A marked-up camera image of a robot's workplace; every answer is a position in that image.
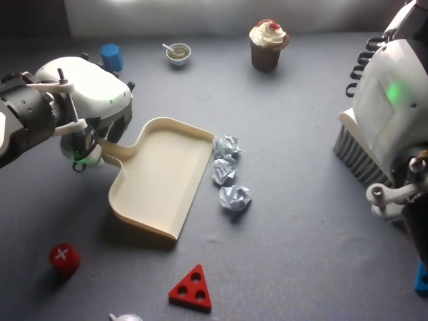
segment blue hexagonal block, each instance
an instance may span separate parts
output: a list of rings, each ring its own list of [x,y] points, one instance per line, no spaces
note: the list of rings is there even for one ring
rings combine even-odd
[[[114,43],[103,45],[101,48],[101,58],[106,71],[119,72],[122,70],[123,60],[118,45]]]
[[[417,270],[415,292],[420,296],[428,296],[428,276],[422,261],[419,263],[419,269]]]

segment white bowl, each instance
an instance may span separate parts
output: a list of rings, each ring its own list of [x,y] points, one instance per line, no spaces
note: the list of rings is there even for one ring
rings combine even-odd
[[[184,47],[184,48],[188,49],[189,50],[189,54],[187,56],[183,57],[183,58],[180,58],[180,59],[174,59],[174,58],[171,58],[170,56],[168,56],[168,51],[169,50],[166,50],[166,52],[165,52],[166,55],[167,55],[167,57],[168,57],[168,59],[169,59],[169,61],[170,61],[170,63],[172,63],[173,65],[181,66],[181,65],[187,64],[187,62],[189,61],[190,54],[192,53],[190,47],[187,44],[185,44],[185,43],[174,43],[173,45],[170,45],[170,47],[171,48],[176,48],[176,47],[182,47],[183,48]]]

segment white x mark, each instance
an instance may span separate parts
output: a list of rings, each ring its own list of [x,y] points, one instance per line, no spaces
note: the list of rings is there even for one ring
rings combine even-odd
[[[68,249],[65,249],[65,250],[63,250],[63,251],[61,251],[61,249],[58,249],[58,255],[57,256],[55,256],[55,259],[59,259],[60,257],[62,258],[62,259],[66,259],[66,256],[65,256],[65,254],[68,252]]]

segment spoon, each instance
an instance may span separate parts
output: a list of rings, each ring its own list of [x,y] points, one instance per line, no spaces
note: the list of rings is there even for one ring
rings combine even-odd
[[[166,45],[166,44],[162,44],[162,46],[163,47],[165,47],[165,48],[167,48],[169,51],[171,51],[173,54],[175,54],[176,56],[182,56],[182,55],[184,55],[185,53],[183,52],[183,53],[177,53],[177,52],[175,52],[174,51],[174,49],[172,48],[172,47],[170,47],[169,45]]]

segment red triangle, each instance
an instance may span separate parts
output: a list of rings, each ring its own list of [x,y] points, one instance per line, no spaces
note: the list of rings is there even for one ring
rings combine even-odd
[[[169,302],[188,308],[210,312],[207,282],[203,275],[202,265],[196,265],[168,294]]]

